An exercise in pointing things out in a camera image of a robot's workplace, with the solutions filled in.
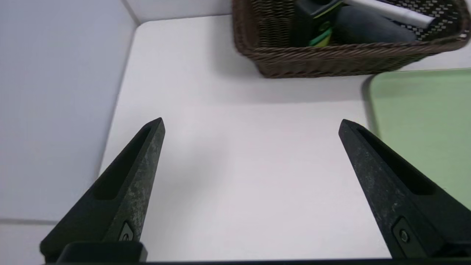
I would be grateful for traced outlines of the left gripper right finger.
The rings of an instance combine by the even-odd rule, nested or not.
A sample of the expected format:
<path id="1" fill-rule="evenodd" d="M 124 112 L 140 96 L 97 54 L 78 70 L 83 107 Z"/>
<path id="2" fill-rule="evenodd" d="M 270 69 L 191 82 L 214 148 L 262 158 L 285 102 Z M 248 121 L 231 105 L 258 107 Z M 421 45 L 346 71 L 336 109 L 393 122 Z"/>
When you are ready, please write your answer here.
<path id="1" fill-rule="evenodd" d="M 362 125 L 339 137 L 394 259 L 470 259 L 471 213 Z"/>

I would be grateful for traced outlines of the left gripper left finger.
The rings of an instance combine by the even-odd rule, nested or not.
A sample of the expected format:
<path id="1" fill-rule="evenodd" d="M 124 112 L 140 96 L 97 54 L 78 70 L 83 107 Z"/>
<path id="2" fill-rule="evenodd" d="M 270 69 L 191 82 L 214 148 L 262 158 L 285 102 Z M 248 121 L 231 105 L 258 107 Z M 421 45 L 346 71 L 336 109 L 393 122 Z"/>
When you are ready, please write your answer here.
<path id="1" fill-rule="evenodd" d="M 47 263 L 144 263 L 140 242 L 165 136 L 145 124 L 40 243 Z"/>

